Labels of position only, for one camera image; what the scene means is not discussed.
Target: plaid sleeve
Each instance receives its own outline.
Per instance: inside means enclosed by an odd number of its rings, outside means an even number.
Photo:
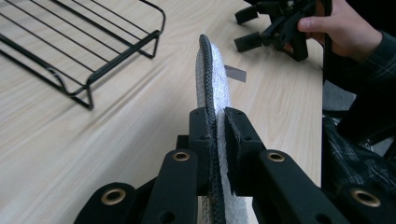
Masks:
[[[378,48],[367,60],[347,68],[350,80],[379,92],[387,101],[396,105],[396,37],[381,32],[383,38]]]
[[[385,161],[378,154],[359,147],[336,131],[330,117],[323,118],[322,187],[336,192],[356,184],[396,197],[396,161]]]

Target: black plastic part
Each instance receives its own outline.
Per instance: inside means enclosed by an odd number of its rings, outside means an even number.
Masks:
[[[282,223],[349,223],[288,154],[264,150],[260,162],[267,195],[255,200],[269,196]]]
[[[106,196],[105,194],[109,192],[109,190],[115,190],[113,199],[114,197],[120,196],[117,195],[117,192],[120,192],[120,190],[125,192],[125,197],[119,203],[112,205],[104,204],[102,198]],[[137,206],[141,206],[141,204],[136,199],[136,191],[132,186],[122,183],[111,183],[101,187],[91,196],[79,212],[75,224],[132,223],[137,217],[134,217],[136,214],[130,211],[136,209]]]
[[[238,52],[245,52],[262,46],[262,38],[259,32],[236,38],[233,42]]]
[[[235,14],[237,23],[254,19],[253,9],[260,14],[268,14],[271,25],[260,35],[253,33],[235,39],[239,52],[255,49],[261,45],[275,45],[277,50],[283,50],[286,43],[290,43],[293,51],[287,52],[295,61],[299,62],[308,57],[305,34],[297,30],[298,21],[314,15],[316,0],[296,1],[248,1],[252,7],[243,9]]]
[[[236,23],[239,25],[247,21],[259,18],[255,7],[247,7],[235,13]]]
[[[359,185],[341,187],[337,207],[351,223],[394,223],[396,202],[388,195]]]
[[[225,137],[228,178],[231,191],[237,196],[253,196],[263,183],[260,178],[259,155],[265,150],[244,112],[225,108]]]
[[[141,223],[196,223],[198,159],[187,149],[166,154]]]
[[[198,156],[198,195],[206,196],[209,181],[209,151],[211,137],[208,130],[207,114],[204,107],[190,112],[189,150]]]

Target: sleeve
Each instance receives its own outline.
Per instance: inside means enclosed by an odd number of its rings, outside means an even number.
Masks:
[[[382,41],[373,55],[348,70],[365,89],[377,91],[396,104],[396,37],[381,34]]]

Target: finger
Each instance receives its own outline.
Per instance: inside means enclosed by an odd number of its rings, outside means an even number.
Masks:
[[[301,32],[329,33],[332,24],[327,17],[305,17],[298,21],[297,29]]]

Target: clamp jaw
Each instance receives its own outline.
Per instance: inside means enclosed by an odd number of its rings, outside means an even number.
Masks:
[[[308,57],[305,34],[297,30],[297,22],[312,16],[316,11],[316,0],[277,0],[254,1],[246,0],[251,4],[235,14],[236,22],[244,22],[258,18],[258,14],[268,14],[271,25],[262,33],[256,32],[234,40],[239,52],[255,49],[261,45],[275,45],[282,50],[286,43],[290,43],[293,53],[290,56],[297,62]]]
[[[75,224],[197,223],[198,196],[209,194],[208,132],[204,107],[190,113],[190,134],[177,138],[157,177],[138,189],[110,183],[97,190]],[[253,197],[259,223],[390,223],[395,202],[363,186],[336,195],[318,188],[286,153],[266,149],[248,117],[225,108],[231,191]],[[212,220],[214,224],[225,222]]]

